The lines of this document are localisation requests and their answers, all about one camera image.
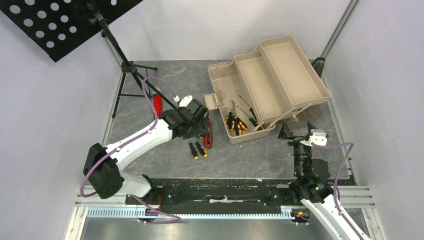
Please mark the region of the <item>screwdriver yellow black sideways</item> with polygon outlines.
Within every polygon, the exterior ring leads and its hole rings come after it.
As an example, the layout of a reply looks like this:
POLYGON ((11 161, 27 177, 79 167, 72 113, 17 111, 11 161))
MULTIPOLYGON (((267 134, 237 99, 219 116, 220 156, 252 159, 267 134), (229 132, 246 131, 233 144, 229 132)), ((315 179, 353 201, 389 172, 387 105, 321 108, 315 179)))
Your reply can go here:
POLYGON ((235 120, 234 120, 234 106, 235 106, 235 102, 233 100, 231 100, 231 104, 230 104, 230 108, 229 108, 229 112, 228 112, 228 116, 227 116, 227 120, 226 120, 226 124, 228 126, 228 130, 230 132, 233 132, 235 130, 235 120))

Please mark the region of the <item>screwdriver yellow black extra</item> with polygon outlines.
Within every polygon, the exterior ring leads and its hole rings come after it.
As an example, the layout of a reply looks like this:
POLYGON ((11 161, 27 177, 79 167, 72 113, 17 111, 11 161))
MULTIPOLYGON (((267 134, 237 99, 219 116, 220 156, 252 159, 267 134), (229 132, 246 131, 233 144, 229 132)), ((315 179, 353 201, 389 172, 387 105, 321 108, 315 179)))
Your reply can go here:
POLYGON ((243 131, 247 131, 248 127, 246 126, 246 124, 237 116, 236 117, 237 120, 237 125, 239 126, 239 128, 243 131))

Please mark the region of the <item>beige plastic tool box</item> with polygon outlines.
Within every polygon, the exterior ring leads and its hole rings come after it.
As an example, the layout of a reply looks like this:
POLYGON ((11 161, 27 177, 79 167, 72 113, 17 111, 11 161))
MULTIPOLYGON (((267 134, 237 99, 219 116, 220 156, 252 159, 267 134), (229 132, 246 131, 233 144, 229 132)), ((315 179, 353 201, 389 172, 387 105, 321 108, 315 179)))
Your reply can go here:
POLYGON ((301 112, 331 97, 293 35, 261 40, 252 52, 212 64, 207 71, 212 85, 212 93, 204 97, 207 107, 218 110, 225 120, 233 100, 233 113, 248 127, 242 135, 226 130, 231 144, 263 138, 278 121, 296 119, 301 112), (254 127, 237 108, 253 117, 239 95, 252 106, 257 122, 265 130, 254 127))

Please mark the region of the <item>screwdriver black handle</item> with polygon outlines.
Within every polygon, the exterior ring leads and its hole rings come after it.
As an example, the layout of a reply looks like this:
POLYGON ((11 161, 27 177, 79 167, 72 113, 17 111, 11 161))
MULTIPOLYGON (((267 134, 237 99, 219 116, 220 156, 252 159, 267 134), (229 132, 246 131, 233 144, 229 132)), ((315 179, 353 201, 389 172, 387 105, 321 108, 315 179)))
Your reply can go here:
POLYGON ((241 95, 238 95, 239 97, 240 97, 240 99, 246 104, 246 106, 248 107, 248 110, 250 111, 250 113, 252 114, 252 116, 253 116, 253 118, 255 119, 255 120, 257 120, 257 116, 256 116, 256 114, 255 114, 255 112, 254 112, 254 110, 253 110, 253 107, 241 96, 241 95))

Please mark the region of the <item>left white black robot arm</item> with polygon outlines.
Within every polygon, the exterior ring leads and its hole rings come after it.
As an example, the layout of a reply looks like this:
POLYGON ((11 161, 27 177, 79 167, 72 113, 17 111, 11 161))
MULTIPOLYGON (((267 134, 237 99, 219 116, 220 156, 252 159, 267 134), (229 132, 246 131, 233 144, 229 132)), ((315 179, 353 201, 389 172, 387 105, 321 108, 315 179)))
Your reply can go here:
POLYGON ((152 148, 175 138, 189 139, 207 133, 209 110, 192 96, 184 97, 178 107, 155 115, 153 122, 125 139, 89 148, 83 168, 85 179, 80 195, 108 199, 116 194, 135 195, 144 204, 152 204, 157 191, 145 175, 134 175, 124 169, 152 148))

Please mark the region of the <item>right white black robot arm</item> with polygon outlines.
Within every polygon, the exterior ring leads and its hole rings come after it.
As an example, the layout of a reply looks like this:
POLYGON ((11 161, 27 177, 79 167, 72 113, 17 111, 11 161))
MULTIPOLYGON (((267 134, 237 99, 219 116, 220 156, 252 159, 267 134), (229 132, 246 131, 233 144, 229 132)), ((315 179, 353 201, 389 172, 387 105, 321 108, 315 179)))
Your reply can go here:
POLYGON ((317 218, 334 240, 368 240, 370 237, 354 222, 339 200, 338 189, 340 166, 334 182, 328 182, 331 174, 328 162, 313 158, 312 149, 334 149, 348 147, 342 163, 346 163, 354 143, 346 142, 329 146, 328 134, 307 122, 307 134, 294 135, 285 120, 282 121, 278 138, 286 140, 293 148, 295 180, 289 184, 289 199, 302 204, 317 218))

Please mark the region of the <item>red black utility knife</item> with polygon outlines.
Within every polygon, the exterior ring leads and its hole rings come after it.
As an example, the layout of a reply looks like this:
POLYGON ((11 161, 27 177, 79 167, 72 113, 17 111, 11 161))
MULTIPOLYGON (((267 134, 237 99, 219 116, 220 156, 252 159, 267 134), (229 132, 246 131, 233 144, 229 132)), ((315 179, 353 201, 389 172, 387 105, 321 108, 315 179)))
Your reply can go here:
POLYGON ((212 135, 212 125, 209 118, 207 119, 207 124, 208 124, 208 132, 204 134, 203 144, 206 148, 211 149, 213 146, 213 135, 212 135))

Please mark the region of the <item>red cylindrical object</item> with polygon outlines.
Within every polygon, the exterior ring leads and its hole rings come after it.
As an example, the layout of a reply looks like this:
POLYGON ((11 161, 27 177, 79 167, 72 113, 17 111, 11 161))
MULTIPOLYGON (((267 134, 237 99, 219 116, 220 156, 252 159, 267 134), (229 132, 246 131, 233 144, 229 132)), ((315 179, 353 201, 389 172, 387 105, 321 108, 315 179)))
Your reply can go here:
POLYGON ((159 117, 163 113, 163 99, 159 94, 155 94, 152 99, 154 110, 159 117))

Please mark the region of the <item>black metronome clear cover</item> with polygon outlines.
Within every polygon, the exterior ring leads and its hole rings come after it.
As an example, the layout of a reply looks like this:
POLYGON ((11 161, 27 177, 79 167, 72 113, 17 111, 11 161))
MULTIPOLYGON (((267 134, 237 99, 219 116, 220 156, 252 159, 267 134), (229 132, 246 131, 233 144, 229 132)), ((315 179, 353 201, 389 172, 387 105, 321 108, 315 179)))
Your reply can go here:
POLYGON ((324 57, 317 57, 310 64, 316 74, 321 78, 326 64, 326 59, 324 57))

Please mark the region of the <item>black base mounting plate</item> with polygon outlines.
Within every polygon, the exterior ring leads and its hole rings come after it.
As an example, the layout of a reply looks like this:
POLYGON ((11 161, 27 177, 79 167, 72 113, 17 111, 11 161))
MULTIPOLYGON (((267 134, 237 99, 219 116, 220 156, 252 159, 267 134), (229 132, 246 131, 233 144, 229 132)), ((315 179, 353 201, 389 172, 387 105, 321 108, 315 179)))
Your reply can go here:
POLYGON ((301 209, 289 190, 291 179, 152 178, 141 200, 168 214, 276 214, 301 209))

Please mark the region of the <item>black perforated music stand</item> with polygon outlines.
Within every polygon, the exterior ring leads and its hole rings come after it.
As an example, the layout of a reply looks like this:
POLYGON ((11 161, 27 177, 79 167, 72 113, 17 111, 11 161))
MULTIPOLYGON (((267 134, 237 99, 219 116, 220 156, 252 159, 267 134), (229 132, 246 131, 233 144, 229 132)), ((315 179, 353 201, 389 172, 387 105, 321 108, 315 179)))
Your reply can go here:
POLYGON ((129 61, 109 25, 138 5, 138 0, 2 0, 0 10, 55 63, 91 37, 100 33, 117 54, 122 72, 112 116, 123 96, 126 76, 131 74, 140 86, 145 77, 139 64, 129 61))

